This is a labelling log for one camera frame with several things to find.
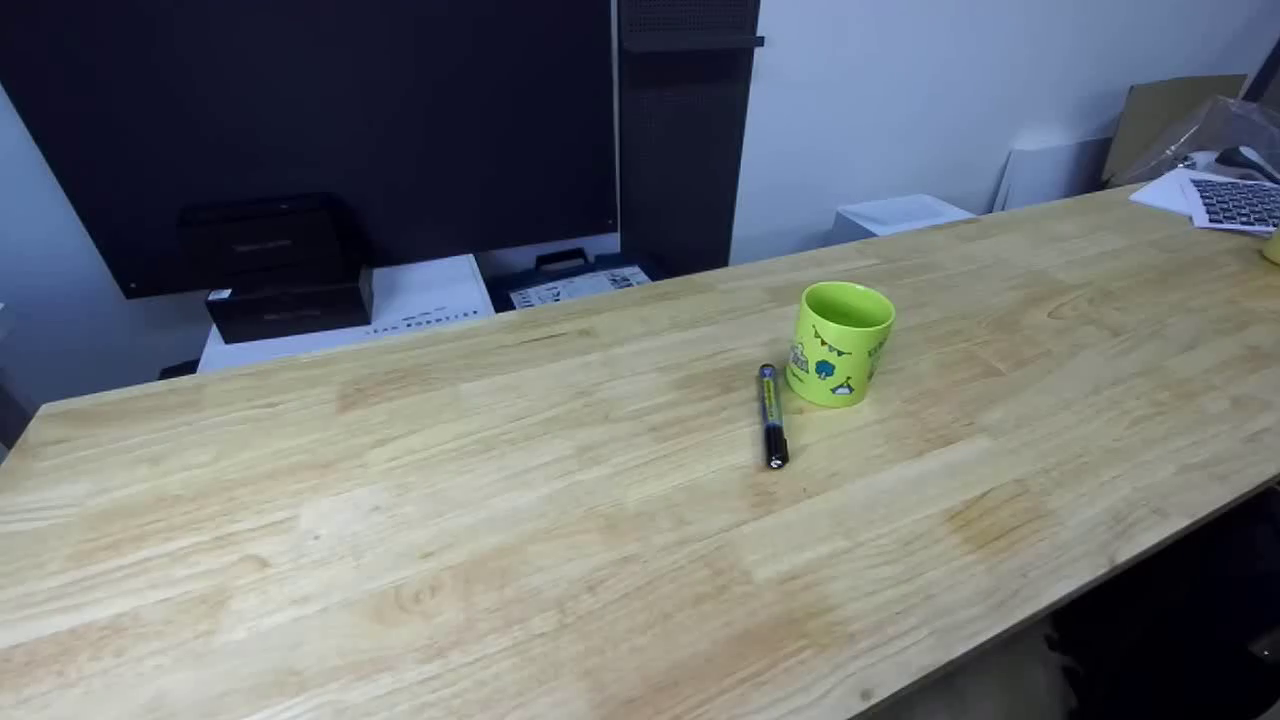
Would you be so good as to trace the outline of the black marker with yellow label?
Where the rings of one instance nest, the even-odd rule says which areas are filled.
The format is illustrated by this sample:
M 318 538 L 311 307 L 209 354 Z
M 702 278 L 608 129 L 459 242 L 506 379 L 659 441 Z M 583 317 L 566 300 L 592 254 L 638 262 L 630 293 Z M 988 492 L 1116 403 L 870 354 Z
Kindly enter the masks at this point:
M 779 471 L 788 463 L 788 437 L 784 437 L 784 399 L 779 399 L 775 366 L 755 368 L 755 410 L 760 410 L 760 432 L 764 432 L 764 467 Z

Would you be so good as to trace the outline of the yellow-green printed mug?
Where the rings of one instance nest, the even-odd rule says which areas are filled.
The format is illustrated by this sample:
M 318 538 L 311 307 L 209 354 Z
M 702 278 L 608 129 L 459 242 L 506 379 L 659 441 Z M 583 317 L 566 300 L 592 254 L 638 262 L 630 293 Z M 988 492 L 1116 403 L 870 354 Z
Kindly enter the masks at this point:
M 895 303 L 851 281 L 814 281 L 801 293 L 788 388 L 814 410 L 851 410 L 869 398 Z

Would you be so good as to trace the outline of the black case with label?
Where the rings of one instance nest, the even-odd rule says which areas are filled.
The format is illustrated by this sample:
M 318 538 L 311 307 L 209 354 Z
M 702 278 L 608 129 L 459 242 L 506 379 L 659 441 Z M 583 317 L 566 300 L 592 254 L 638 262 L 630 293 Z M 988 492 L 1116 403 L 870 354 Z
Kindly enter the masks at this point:
M 500 311 L 566 303 L 587 298 L 613 298 L 623 289 L 644 289 L 650 271 L 621 254 L 587 255 L 583 249 L 542 254 L 518 271 L 500 271 L 489 281 L 489 298 Z

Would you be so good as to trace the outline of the white flat box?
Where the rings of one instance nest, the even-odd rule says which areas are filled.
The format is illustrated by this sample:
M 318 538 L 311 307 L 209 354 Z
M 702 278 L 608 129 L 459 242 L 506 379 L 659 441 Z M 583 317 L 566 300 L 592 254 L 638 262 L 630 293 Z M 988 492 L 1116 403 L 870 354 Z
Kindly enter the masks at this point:
M 198 374 L 233 374 L 253 366 L 271 366 L 286 358 L 311 358 L 345 344 L 388 342 L 402 331 L 433 331 L 448 326 L 468 326 L 491 317 L 497 303 L 484 289 L 481 265 L 470 255 L 382 265 L 371 271 L 371 319 L 357 329 L 271 336 L 228 344 L 209 331 L 195 361 Z

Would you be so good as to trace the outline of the dark tall cabinet panel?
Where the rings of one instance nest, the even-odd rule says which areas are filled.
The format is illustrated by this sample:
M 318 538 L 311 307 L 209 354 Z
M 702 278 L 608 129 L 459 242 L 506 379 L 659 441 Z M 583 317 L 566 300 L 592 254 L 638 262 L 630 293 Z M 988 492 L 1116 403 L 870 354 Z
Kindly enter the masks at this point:
M 665 278 L 731 254 L 760 0 L 614 0 L 621 237 Z

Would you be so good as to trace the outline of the large black monitor screen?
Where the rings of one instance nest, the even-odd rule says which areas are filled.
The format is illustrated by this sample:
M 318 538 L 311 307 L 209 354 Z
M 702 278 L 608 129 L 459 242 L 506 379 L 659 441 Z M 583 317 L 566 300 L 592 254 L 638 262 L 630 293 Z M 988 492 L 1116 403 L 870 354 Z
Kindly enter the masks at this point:
M 0 0 L 0 87 L 126 298 L 179 217 L 341 200 L 381 262 L 614 225 L 608 0 Z

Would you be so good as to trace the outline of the black box under monitor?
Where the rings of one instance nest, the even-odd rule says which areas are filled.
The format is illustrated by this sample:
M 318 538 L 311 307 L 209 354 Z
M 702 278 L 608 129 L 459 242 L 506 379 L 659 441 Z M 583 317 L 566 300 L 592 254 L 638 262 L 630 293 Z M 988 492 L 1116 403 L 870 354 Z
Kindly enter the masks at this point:
M 195 204 L 175 234 L 224 344 L 371 319 L 362 234 L 334 196 Z

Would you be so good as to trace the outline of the brown cardboard box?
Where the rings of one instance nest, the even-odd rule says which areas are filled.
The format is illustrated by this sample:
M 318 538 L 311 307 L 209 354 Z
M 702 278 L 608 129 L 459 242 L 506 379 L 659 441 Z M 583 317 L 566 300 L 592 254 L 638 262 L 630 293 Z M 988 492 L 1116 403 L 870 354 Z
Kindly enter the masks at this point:
M 1103 183 L 1151 180 L 1190 154 L 1252 150 L 1280 166 L 1280 114 L 1245 96 L 1240 75 L 1177 75 L 1131 83 L 1116 122 Z

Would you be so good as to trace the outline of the checkered calibration paper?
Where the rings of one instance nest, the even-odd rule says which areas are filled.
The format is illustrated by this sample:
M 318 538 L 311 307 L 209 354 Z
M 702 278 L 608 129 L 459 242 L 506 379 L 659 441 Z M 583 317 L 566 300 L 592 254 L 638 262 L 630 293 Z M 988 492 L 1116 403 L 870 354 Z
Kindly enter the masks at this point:
M 1214 175 L 1194 170 L 1173 170 L 1131 192 L 1136 204 L 1177 211 L 1194 228 L 1214 234 L 1280 234 L 1280 188 L 1267 180 Z

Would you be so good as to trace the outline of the white box by wall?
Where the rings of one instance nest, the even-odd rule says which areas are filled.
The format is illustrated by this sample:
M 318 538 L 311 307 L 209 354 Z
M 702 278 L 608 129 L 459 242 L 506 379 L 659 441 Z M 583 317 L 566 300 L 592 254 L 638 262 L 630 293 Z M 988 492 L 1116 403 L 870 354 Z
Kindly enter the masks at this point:
M 969 207 L 955 207 L 925 192 L 885 196 L 885 200 L 841 204 L 829 242 L 831 244 L 881 242 L 881 237 L 898 237 L 898 234 L 919 234 L 919 228 L 941 228 L 960 220 L 969 220 Z

